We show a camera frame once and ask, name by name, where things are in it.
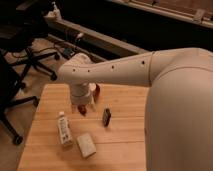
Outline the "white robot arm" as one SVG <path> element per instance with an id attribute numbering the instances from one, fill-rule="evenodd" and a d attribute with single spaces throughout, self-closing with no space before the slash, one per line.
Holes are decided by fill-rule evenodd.
<path id="1" fill-rule="evenodd" d="M 179 48 L 101 63 L 78 53 L 58 74 L 79 105 L 91 83 L 147 87 L 147 171 L 213 171 L 213 52 Z"/>

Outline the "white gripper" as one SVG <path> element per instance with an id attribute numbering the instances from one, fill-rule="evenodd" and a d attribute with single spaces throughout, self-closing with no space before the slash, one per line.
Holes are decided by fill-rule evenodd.
<path id="1" fill-rule="evenodd" d="M 71 102 L 78 106 L 78 111 L 85 116 L 87 113 L 86 106 L 92 101 L 97 102 L 100 95 L 100 86 L 95 83 L 84 83 L 70 86 Z"/>

